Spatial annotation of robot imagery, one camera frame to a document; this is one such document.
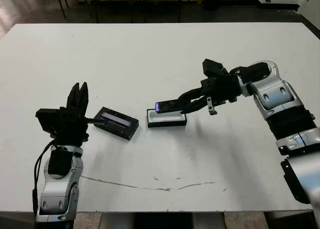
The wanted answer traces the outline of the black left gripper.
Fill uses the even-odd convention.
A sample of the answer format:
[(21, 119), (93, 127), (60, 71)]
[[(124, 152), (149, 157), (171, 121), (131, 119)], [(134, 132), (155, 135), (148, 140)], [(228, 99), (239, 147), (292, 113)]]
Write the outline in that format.
[(88, 103), (87, 83), (84, 82), (80, 88), (77, 82), (67, 97), (66, 107), (58, 109), (54, 136), (56, 145), (80, 147), (83, 142), (88, 141), (88, 124), (108, 125), (106, 119), (86, 117)]

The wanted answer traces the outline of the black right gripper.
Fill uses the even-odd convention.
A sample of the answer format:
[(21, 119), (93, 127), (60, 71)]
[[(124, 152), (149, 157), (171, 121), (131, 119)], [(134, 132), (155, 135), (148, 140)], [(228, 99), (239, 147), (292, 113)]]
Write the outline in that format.
[(190, 114), (208, 105), (211, 116), (216, 115), (216, 106), (226, 101), (234, 103), (238, 97), (238, 77), (236, 75), (219, 75), (201, 81), (201, 87), (191, 89), (177, 99), (179, 105), (185, 105), (181, 114)]

